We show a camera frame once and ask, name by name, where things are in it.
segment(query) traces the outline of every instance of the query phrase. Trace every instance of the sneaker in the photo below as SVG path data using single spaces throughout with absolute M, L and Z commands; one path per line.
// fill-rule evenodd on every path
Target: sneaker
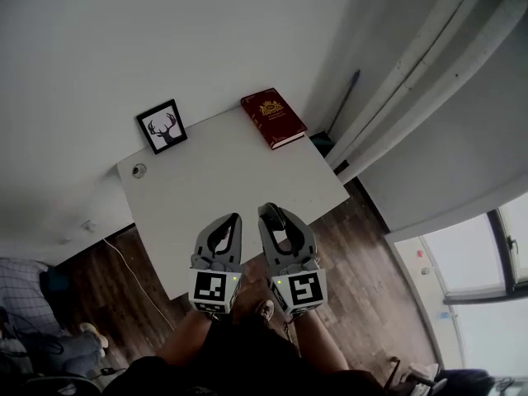
M 104 337 L 102 334 L 100 334 L 97 331 L 96 326 L 94 326 L 93 324 L 80 323 L 79 324 L 79 330 L 81 330 L 81 332 L 92 332 L 93 334 L 96 335 L 96 339 L 101 344 L 101 347 L 103 347 L 103 348 L 108 347 L 108 339 L 106 337 Z
M 255 310 L 255 314 L 260 315 L 266 319 L 266 321 L 270 321 L 271 317 L 273 316 L 273 312 L 275 311 L 275 305 L 273 304 L 273 301 L 271 299 L 263 300 Z

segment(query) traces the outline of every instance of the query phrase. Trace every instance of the framed picture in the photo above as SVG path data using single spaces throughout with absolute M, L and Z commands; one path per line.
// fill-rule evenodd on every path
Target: framed picture
M 136 119 L 155 154 L 187 139 L 174 100 L 145 111 Z

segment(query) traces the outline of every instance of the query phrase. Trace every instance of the white table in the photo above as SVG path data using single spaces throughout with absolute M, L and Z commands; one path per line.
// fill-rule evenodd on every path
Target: white table
M 169 299 L 187 292 L 197 234 L 222 215 L 243 221 L 242 261 L 262 253 L 257 207 L 268 201 L 312 223 L 348 193 L 306 137 L 271 150 L 242 108 L 186 130 L 159 155 L 145 148 L 117 164 L 126 199 Z M 132 177 L 136 163 L 147 167 Z

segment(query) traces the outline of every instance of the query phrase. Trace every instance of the window frame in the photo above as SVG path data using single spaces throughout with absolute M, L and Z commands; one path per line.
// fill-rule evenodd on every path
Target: window frame
M 487 212 L 487 217 L 493 231 L 495 244 L 497 245 L 504 287 L 448 292 L 444 298 L 444 304 L 446 305 L 490 304 L 528 298 L 528 281 L 516 283 L 512 259 L 512 241 L 506 232 L 500 211 L 498 209 L 489 211 Z

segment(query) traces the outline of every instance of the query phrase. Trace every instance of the dark wood flooring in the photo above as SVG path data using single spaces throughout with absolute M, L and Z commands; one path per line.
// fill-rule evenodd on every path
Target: dark wood flooring
M 346 187 L 351 197 L 312 224 L 328 275 L 328 303 L 317 313 L 350 367 L 372 372 L 383 384 L 391 371 L 391 356 L 401 358 L 404 365 L 410 361 L 431 364 L 436 357 L 380 225 L 360 192 L 351 183 Z M 109 242 L 122 251 L 149 296 L 176 328 L 190 309 L 186 295 L 172 301 L 165 295 L 136 228 Z M 71 281 L 59 321 L 72 333 L 78 332 L 80 322 L 88 321 L 109 338 L 101 367 L 124 368 L 152 355 L 171 332 L 119 254 L 105 243 L 67 260 L 58 270 Z M 234 308 L 238 316 L 270 297 L 265 270 L 262 255 L 247 264 Z M 282 323 L 280 309 L 276 309 L 272 325 L 280 333 Z M 103 379 L 107 382 L 112 377 Z

